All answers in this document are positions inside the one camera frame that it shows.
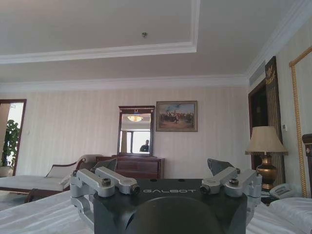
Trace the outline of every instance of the potted plant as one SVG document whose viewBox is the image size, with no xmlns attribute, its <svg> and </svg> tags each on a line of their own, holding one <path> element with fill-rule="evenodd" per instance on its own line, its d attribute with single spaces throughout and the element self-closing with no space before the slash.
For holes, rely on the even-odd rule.
<svg viewBox="0 0 312 234">
<path fill-rule="evenodd" d="M 6 125 L 4 145 L 0 162 L 0 177 L 6 177 L 12 174 L 17 155 L 17 145 L 19 142 L 20 129 L 18 123 L 10 119 Z M 11 163 L 8 162 L 9 156 L 12 157 Z"/>
</svg>

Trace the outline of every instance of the table lamp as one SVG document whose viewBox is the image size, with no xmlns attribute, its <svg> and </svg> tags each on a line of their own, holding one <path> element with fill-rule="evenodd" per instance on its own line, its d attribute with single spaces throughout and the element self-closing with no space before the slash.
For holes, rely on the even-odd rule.
<svg viewBox="0 0 312 234">
<path fill-rule="evenodd" d="M 272 126 L 254 127 L 252 138 L 247 147 L 246 154 L 261 153 L 262 164 L 257 166 L 257 172 L 262 175 L 262 188 L 264 190 L 272 189 L 277 176 L 277 168 L 271 164 L 272 156 L 269 153 L 285 154 L 284 148 L 276 130 Z"/>
</svg>

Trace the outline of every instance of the brass lamp base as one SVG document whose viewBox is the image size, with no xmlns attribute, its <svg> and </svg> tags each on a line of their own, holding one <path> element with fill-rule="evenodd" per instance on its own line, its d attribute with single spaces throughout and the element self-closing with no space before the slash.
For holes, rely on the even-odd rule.
<svg viewBox="0 0 312 234">
<path fill-rule="evenodd" d="M 262 175 L 262 189 L 271 190 L 274 186 L 273 183 L 277 177 L 277 168 L 271 164 L 271 155 L 264 155 L 262 164 L 257 166 L 257 172 Z"/>
</svg>

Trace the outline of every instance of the green leaves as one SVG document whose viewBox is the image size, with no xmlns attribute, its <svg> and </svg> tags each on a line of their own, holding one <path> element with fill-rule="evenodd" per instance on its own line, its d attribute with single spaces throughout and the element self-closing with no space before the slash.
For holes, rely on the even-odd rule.
<svg viewBox="0 0 312 234">
<path fill-rule="evenodd" d="M 4 145 L 1 158 L 1 166 L 8 165 L 8 157 L 12 154 L 12 164 L 11 167 L 14 168 L 15 158 L 17 154 L 17 145 L 19 142 L 20 129 L 18 128 L 18 123 L 14 120 L 8 120 L 6 124 L 6 132 L 4 137 Z"/>
</svg>

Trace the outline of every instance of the light switch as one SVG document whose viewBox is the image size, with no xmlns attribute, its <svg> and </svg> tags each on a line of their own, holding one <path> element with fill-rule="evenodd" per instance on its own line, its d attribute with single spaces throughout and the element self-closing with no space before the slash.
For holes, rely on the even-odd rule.
<svg viewBox="0 0 312 234">
<path fill-rule="evenodd" d="M 287 125 L 286 124 L 282 124 L 282 131 L 287 132 Z"/>
</svg>

